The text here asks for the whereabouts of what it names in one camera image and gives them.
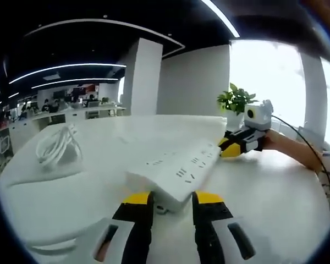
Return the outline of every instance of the potted plant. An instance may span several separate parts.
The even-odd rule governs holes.
[[[230,130],[235,130],[243,120],[245,105],[257,102],[257,100],[253,100],[255,93],[250,95],[232,83],[230,83],[230,89],[231,91],[224,91],[224,93],[220,94],[216,101],[219,108],[223,111],[224,117],[227,118],[227,127]]]

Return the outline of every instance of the white camera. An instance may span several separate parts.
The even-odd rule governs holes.
[[[274,109],[270,100],[247,104],[244,108],[244,124],[246,127],[265,131],[271,127],[271,114],[273,112]]]

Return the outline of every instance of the plant pot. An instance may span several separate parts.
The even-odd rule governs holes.
[[[235,112],[226,109],[223,113],[223,117],[227,118],[226,130],[235,131],[242,124],[244,114],[240,113],[239,115],[236,115]]]

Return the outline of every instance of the black cable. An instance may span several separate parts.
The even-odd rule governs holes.
[[[291,126],[289,123],[285,122],[284,120],[282,120],[281,118],[279,117],[276,117],[275,115],[271,115],[272,117],[275,117],[276,119],[280,120],[281,122],[283,122],[284,124],[286,124],[287,126],[289,126],[293,131],[295,131],[303,140],[304,142],[306,142],[306,144],[308,145],[308,147],[313,151],[313,153],[315,154],[315,156],[317,157],[317,159],[319,160],[321,166],[323,167],[323,170],[328,178],[328,181],[329,181],[329,188],[330,188],[330,175],[328,173],[328,171],[326,170],[325,168],[325,165],[324,163],[322,162],[322,160],[320,159],[319,155],[316,153],[316,151],[314,150],[314,148],[309,144],[309,142],[301,135],[301,133],[299,133],[297,131],[297,129],[295,129],[293,126]]]

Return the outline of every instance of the white wall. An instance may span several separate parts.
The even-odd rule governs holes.
[[[125,114],[156,114],[163,46],[140,38],[120,61],[126,64],[122,105]]]
[[[156,114],[163,45],[139,39],[132,86],[132,115]]]
[[[161,64],[157,114],[218,116],[216,97],[228,86],[228,45],[165,59]]]
[[[138,50],[138,41],[135,42],[128,53],[120,60],[119,64],[124,64],[127,66],[125,72],[125,83],[123,88],[123,96],[122,96],[122,106],[126,109],[124,110],[124,114],[131,115],[131,104],[132,104],[132,86],[133,86],[133,77],[134,77],[134,69],[136,63],[136,56]]]
[[[304,128],[325,138],[327,120],[327,88],[320,57],[301,52],[306,82],[306,113]]]
[[[98,99],[109,97],[109,101],[117,102],[117,95],[119,91],[119,82],[114,84],[99,84]]]

